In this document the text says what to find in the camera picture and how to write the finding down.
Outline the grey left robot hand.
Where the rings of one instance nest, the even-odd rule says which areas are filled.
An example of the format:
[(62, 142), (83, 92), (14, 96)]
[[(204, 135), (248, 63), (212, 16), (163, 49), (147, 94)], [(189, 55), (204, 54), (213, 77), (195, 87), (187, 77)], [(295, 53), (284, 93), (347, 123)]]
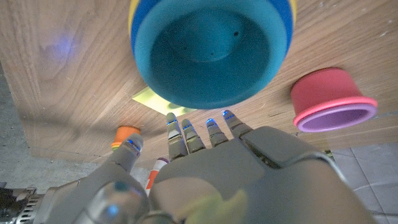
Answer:
[(144, 143), (128, 136), (63, 197), (45, 223), (373, 223), (325, 153), (276, 128), (252, 129), (231, 111), (228, 139), (208, 120), (211, 148), (189, 120), (167, 115), (170, 161), (146, 192), (131, 169)]

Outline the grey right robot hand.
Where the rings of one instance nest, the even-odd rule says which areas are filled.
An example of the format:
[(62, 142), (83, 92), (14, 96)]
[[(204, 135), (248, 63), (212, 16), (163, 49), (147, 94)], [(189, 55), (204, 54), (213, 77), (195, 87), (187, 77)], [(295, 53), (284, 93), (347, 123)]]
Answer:
[(8, 189), (1, 182), (1, 224), (33, 224), (44, 194), (35, 187)]

